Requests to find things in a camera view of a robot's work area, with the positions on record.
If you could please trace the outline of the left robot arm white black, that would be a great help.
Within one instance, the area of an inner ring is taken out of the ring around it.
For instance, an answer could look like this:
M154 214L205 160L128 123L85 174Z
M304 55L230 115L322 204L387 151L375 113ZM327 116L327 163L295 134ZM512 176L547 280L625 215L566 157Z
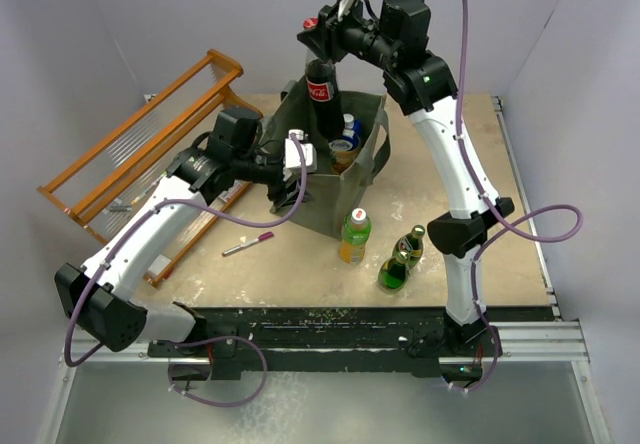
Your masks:
M62 265L54 275L71 328L80 327L100 347L119 352L139 338L170 341L184 356L202 351L201 317L171 303L152 308L133 300L143 276L165 248L199 216L220 211L212 202L235 182L284 188L284 165L259 153L261 116L247 107L220 111L212 130L178 152L152 195L134 217L82 265Z

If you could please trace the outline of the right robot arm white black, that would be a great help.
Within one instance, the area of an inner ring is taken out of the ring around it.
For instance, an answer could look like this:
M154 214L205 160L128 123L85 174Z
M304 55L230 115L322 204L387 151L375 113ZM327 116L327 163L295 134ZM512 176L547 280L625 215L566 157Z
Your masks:
M449 210L427 225L443 255L447 278L446 347L467 355L486 329L486 306L476 270L478 252L499 218L514 210L488 181L464 123L462 99L447 63L428 49L431 11L425 0L383 0L378 17L365 17L368 0L324 6L298 40L333 63L351 54L383 72L387 94L426 142L447 193Z

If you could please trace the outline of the green canvas bag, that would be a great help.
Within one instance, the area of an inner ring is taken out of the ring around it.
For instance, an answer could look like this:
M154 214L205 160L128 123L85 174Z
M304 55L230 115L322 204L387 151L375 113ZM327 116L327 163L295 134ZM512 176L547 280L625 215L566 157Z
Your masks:
M355 161L339 174L331 167L328 141L317 130L305 79L289 81L281 91L278 108L263 120L263 143L274 154L284 152L284 139L292 129L304 131L315 147L317 170L308 175L304 202L290 221L335 239L341 237L345 217L359 205L391 154L389 138L380 147L376 146L379 132L389 130L384 110L386 97L343 91L341 100L343 111L361 123L363 143Z

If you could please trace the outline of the blue yellow juice carton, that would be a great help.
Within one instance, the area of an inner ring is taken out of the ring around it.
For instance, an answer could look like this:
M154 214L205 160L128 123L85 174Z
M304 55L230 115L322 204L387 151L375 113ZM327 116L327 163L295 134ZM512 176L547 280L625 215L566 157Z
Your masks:
M362 144L360 121L349 113L345 113L343 119L341 137L329 143L331 170L334 174L342 174L354 163Z

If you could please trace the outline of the cola glass bottle red cap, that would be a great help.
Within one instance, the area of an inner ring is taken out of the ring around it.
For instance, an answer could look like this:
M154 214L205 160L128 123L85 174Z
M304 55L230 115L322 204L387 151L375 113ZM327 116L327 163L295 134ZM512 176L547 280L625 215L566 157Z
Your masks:
M342 135L345 124L334 63L323 60L308 50L305 79L318 132L329 142L337 140Z

